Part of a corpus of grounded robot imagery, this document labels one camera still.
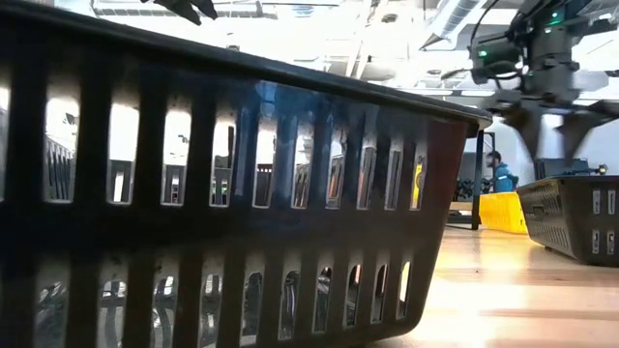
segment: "black plastic basket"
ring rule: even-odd
[[[565,176],[517,189],[529,236],[589,265],[619,266],[619,177]]]
[[[490,123],[484,113],[15,1],[0,3],[0,29],[0,83],[11,87],[0,346],[313,348],[417,325],[464,140]],[[42,194],[55,93],[80,105],[69,200]],[[108,158],[112,102],[140,111],[135,162]],[[224,104],[234,153],[213,160]],[[192,115],[186,167],[162,162],[172,107]],[[275,164],[256,170],[266,114]],[[302,121],[314,145],[295,174]],[[172,171],[182,185],[168,187]],[[117,202],[112,172],[133,175]]]

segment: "wooden floor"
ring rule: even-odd
[[[420,325],[368,346],[413,347],[619,347],[619,269],[522,235],[448,229]]]

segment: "basket slot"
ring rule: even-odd
[[[410,296],[409,288],[410,288],[410,282],[413,279],[412,274],[411,274],[412,267],[413,267],[412,252],[406,252],[401,261],[402,263],[399,267],[400,273],[399,273],[398,312],[397,312],[398,320],[405,318],[406,314],[408,313],[406,309],[408,307],[408,302],[409,302],[408,300]]]
[[[401,173],[399,175],[399,183],[396,190],[398,191],[398,199],[396,210],[407,212],[411,209],[412,200],[411,192],[415,187],[415,170],[417,163],[415,162],[416,144],[409,138],[403,140],[403,149],[401,154]]]
[[[4,199],[4,175],[7,169],[7,138],[9,134],[9,112],[3,107],[8,108],[8,103],[9,90],[0,84],[0,202]]]
[[[34,205],[43,195],[43,161],[50,44],[34,33],[18,35],[11,85],[5,199]]]
[[[313,128],[313,152],[309,176],[308,207],[324,209],[327,204],[333,117],[331,110],[319,110]]]
[[[133,162],[112,159],[109,162],[107,201],[128,204],[132,193]]]
[[[273,199],[273,179],[277,156],[277,121],[273,115],[260,114],[258,141],[256,143],[256,167],[253,182],[253,207],[267,209]]]
[[[344,327],[348,279],[352,271],[349,257],[350,252],[344,247],[340,248],[334,257],[326,334],[341,333]]]
[[[399,288],[402,270],[402,253],[392,252],[391,257],[385,260],[387,274],[385,277],[385,297],[383,298],[383,310],[381,322],[394,323],[398,316],[399,309]]]
[[[310,180],[312,174],[311,163],[314,161],[314,158],[311,156],[314,148],[313,116],[313,112],[308,112],[306,117],[300,117],[299,129],[297,131],[292,207],[298,209],[306,209],[308,207],[308,195],[310,193]]]
[[[53,171],[55,180],[53,183],[50,181],[51,189],[56,194],[52,199],[60,201],[71,201],[74,191],[72,180],[72,157],[73,154],[67,151],[62,146],[55,144],[49,138],[45,140],[47,153],[53,158],[53,167],[48,168],[47,172]]]
[[[258,123],[258,102],[249,102],[249,105],[246,105],[246,107],[238,108],[236,120],[237,136],[234,145],[234,179],[231,189],[228,189],[230,191],[231,207],[241,206],[248,208],[253,204]]]
[[[34,346],[65,347],[71,294],[69,259],[66,256],[43,256],[38,261],[36,299],[33,299],[36,304]]]
[[[364,270],[364,253],[355,250],[348,260],[348,274],[346,275],[346,298],[343,306],[343,326],[350,329],[359,324],[359,301],[361,299],[361,286]]]
[[[139,126],[133,199],[140,208],[160,205],[167,88],[170,83],[167,73],[165,67],[146,64],[139,70]]]
[[[284,264],[285,278],[281,282],[281,300],[280,300],[280,340],[287,340],[294,337],[294,329],[297,322],[299,306],[299,271],[301,268],[300,260],[297,264],[289,265],[289,260]]]
[[[221,290],[223,288],[223,259],[218,252],[207,251],[203,270],[203,294],[200,318],[203,321],[198,347],[210,347],[217,344],[221,316]]]
[[[327,313],[331,304],[332,274],[333,269],[331,267],[319,268],[315,290],[316,298],[312,298],[314,300],[313,303],[315,303],[312,332],[315,334],[322,334],[327,328]]]
[[[151,344],[153,316],[153,281],[155,256],[152,251],[143,251],[132,256],[129,263],[129,281],[123,347],[149,348]]]
[[[294,178],[294,158],[297,143],[299,118],[295,113],[278,115],[276,151],[270,186],[273,190],[271,206],[278,209],[290,208]]]
[[[391,198],[387,196],[389,194],[388,188],[394,185],[394,183],[390,180],[389,174],[391,174],[392,170],[396,170],[396,173],[398,174],[398,168],[391,165],[390,147],[391,140],[389,137],[386,134],[378,134],[376,138],[376,160],[373,174],[374,180],[373,183],[370,183],[370,207],[374,211],[380,211],[387,208],[385,205],[386,199]]]
[[[367,248],[363,254],[363,267],[361,271],[361,284],[359,287],[359,300],[357,301],[357,326],[366,326],[371,323],[374,304],[374,292],[378,277],[377,250]]]
[[[86,54],[81,70],[79,137],[75,163],[74,202],[106,200],[107,152],[114,60],[100,51]]]
[[[105,201],[105,177],[97,192],[101,201]],[[96,255],[76,255],[71,260],[71,278],[69,290],[69,310],[67,315],[66,348],[96,348],[97,329],[99,326],[101,259]]]
[[[265,265],[264,254],[259,251],[250,252],[245,267],[243,320],[241,322],[241,339],[239,340],[241,346],[253,345],[257,340],[264,340],[265,333],[270,333],[271,336],[277,337],[277,321],[275,324],[271,323],[270,325],[263,325],[261,322],[264,314],[262,313],[262,304],[268,296],[266,294],[272,291],[266,287],[273,285],[273,281],[268,282],[269,279],[267,279],[265,274],[268,269],[265,270],[265,267],[269,267],[269,265]],[[267,306],[267,308],[272,309],[271,312],[275,312],[274,316],[277,317],[277,302],[271,305],[273,306]]]
[[[172,346],[172,337],[175,334],[173,318],[176,316],[177,294],[175,288],[177,282],[178,277],[176,276],[158,275],[155,299],[153,300],[151,347],[161,345],[162,348],[171,348]]]
[[[387,276],[389,275],[389,265],[386,263],[379,263],[378,271],[376,272],[376,279],[374,281],[374,299],[371,308],[371,323],[379,324],[383,321],[383,314],[385,311],[385,294],[387,291]]]
[[[382,167],[381,171],[382,173],[384,173],[383,175],[386,176],[386,184],[384,187],[384,209],[394,210],[398,203],[398,188],[402,171],[402,158],[404,151],[404,146],[401,138],[392,138],[389,144],[389,149],[379,150],[379,156],[385,150],[388,151],[387,163],[384,167]]]
[[[359,197],[359,174],[361,173],[361,160],[363,153],[363,135],[366,124],[366,114],[353,114],[349,116],[346,136],[346,149],[344,155],[344,175],[341,194],[341,208],[355,210],[358,206]]]
[[[359,187],[357,209],[367,210],[370,198],[374,191],[374,173],[376,166],[376,142],[377,142],[377,118],[379,107],[370,105],[364,107],[365,126],[363,138],[363,151],[359,175]]]
[[[182,206],[185,203],[185,183],[189,148],[186,144],[192,138],[192,116],[188,110],[169,110],[165,116],[163,142],[162,204]]]
[[[127,270],[125,255],[107,255],[99,279],[99,348],[115,348],[122,342],[127,303]]]

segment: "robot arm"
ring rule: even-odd
[[[592,22],[582,15],[588,6],[599,5],[596,1],[526,0],[508,31],[475,38],[469,47],[474,82],[495,80],[499,87],[485,99],[483,108],[504,117],[505,123],[518,131],[532,159],[537,157],[544,114],[564,118],[558,130],[566,160],[574,157],[591,129],[619,118],[616,103],[574,104],[580,91],[574,87],[579,65],[572,59],[573,46],[592,30],[617,29],[610,21],[612,16]],[[518,88],[500,88],[501,79],[516,77],[520,79]]]

